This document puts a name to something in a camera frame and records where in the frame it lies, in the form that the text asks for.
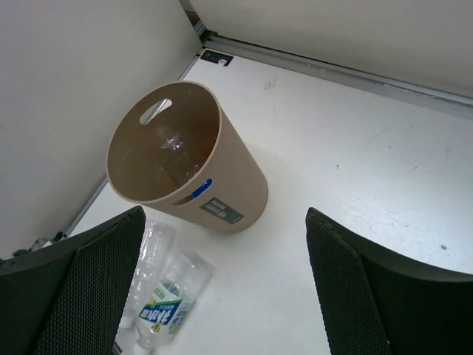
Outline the blue label plastic bottle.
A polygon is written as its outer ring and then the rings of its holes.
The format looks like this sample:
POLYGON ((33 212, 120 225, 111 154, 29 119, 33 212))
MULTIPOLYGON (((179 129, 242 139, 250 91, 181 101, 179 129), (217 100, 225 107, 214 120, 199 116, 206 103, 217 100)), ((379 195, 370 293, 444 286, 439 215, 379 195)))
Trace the blue label plastic bottle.
POLYGON ((198 140, 186 131, 165 126, 158 130, 162 170, 179 188, 192 179, 206 161, 198 140))

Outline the green white label bottle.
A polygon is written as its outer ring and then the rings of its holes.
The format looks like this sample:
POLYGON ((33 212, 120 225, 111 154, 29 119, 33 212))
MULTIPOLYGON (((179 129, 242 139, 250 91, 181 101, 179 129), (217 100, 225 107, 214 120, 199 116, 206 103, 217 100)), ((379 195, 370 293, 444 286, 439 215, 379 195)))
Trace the green white label bottle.
POLYGON ((177 255, 138 314, 132 353, 151 354, 173 340, 213 273, 214 266, 197 253, 177 255))

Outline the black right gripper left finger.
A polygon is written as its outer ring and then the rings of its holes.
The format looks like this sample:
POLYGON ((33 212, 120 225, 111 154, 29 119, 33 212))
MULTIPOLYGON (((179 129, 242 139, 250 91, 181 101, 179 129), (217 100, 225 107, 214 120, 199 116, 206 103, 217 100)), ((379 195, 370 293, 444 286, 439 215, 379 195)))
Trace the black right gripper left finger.
POLYGON ((133 207, 1 262, 2 354, 113 354, 146 215, 133 207))

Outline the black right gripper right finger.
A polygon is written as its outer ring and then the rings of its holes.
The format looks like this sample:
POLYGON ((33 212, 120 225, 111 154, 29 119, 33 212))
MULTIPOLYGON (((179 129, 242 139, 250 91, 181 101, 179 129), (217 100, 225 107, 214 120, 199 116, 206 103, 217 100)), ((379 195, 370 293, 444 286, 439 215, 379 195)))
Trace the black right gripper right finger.
POLYGON ((305 218, 332 354, 471 354, 472 275, 405 257, 317 209, 305 218))

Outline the clear unlabeled plastic bottle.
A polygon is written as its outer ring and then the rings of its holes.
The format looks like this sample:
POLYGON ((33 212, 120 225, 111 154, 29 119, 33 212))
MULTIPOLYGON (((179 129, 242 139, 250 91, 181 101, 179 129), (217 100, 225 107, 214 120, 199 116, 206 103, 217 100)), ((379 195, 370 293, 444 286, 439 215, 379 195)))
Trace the clear unlabeled plastic bottle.
POLYGON ((129 329, 158 281, 176 237, 176 229, 166 223, 147 220, 129 295, 119 328, 129 329))

